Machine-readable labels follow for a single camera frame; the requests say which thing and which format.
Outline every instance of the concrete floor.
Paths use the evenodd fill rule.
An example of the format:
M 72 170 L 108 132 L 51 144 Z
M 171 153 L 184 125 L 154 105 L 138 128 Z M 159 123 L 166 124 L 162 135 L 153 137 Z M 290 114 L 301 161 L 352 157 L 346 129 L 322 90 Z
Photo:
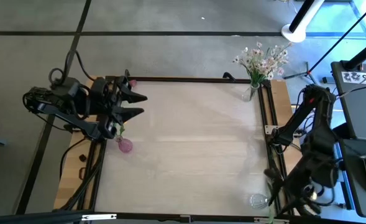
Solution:
M 302 3 L 293 4 L 299 9 Z M 355 0 L 355 4 L 361 12 L 366 9 L 365 1 Z M 85 0 L 0 0 L 0 30 L 75 31 L 84 5 Z M 102 0 L 92 1 L 83 30 L 279 32 L 294 16 L 292 5 L 274 0 Z M 305 71 L 305 61 L 313 65 L 337 40 L 320 33 L 345 32 L 356 19 L 350 4 L 325 3 L 308 27 L 317 37 L 290 49 L 286 74 Z M 361 33 L 363 28 L 358 25 L 353 32 Z M 0 36 L 0 138 L 7 140 L 7 146 L 0 147 L 0 215 L 16 209 L 43 128 L 43 122 L 23 107 L 21 97 L 32 86 L 48 86 L 48 71 L 62 67 L 72 41 L 73 36 Z M 256 41 L 264 46 L 288 43 L 283 37 L 84 36 L 77 49 L 92 75 L 122 75 L 128 68 L 137 76 L 219 78 L 228 71 L 245 78 L 231 61 Z M 350 59 L 365 46 L 364 37 L 347 38 L 320 63 L 314 76 L 317 80 L 330 77 L 331 62 Z M 77 61 L 70 75 L 83 83 L 86 80 Z M 305 78 L 288 80 L 292 103 L 307 84 Z M 334 113 L 332 125 L 343 119 L 341 112 Z M 27 212 L 51 211 L 60 157 L 69 142 L 68 133 L 53 129 Z M 342 203 L 341 189 L 337 191 L 336 201 Z M 337 207 L 325 208 L 323 217 L 366 223 L 355 211 Z

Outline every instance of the white tabletop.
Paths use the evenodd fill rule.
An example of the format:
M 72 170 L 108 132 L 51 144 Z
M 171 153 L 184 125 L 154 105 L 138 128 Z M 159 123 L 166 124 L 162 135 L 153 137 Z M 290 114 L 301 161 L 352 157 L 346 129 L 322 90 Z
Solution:
M 125 124 L 133 150 L 108 141 L 97 212 L 268 216 L 251 194 L 269 195 L 258 96 L 248 85 L 139 82 L 145 112 Z

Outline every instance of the white pole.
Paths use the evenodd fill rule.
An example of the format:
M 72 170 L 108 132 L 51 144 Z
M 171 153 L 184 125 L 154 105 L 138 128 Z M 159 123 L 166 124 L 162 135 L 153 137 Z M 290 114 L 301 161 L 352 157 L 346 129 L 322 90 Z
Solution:
M 302 17 L 297 25 L 297 28 L 294 32 L 291 32 L 289 27 L 291 24 L 287 24 L 282 27 L 281 33 L 284 38 L 288 39 L 290 42 L 302 42 L 306 39 L 306 29 L 308 24 L 311 22 L 315 14 L 318 12 L 319 8 L 321 7 L 322 3 L 325 0 L 314 0 L 312 5 L 306 12 L 299 10 L 296 17 Z

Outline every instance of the sticker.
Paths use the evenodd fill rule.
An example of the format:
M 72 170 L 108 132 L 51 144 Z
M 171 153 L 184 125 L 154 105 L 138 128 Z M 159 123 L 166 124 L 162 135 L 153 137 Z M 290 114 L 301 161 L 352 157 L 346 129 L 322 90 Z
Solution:
M 343 82 L 345 83 L 360 83 L 366 84 L 366 73 L 364 72 L 342 72 Z

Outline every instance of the clear glass vase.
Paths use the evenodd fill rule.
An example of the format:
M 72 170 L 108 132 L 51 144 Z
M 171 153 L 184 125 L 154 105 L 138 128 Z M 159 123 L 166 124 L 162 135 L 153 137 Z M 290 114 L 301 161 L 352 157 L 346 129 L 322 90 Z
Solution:
M 244 102 L 250 102 L 259 87 L 259 83 L 250 84 L 249 88 L 242 94 L 242 100 Z

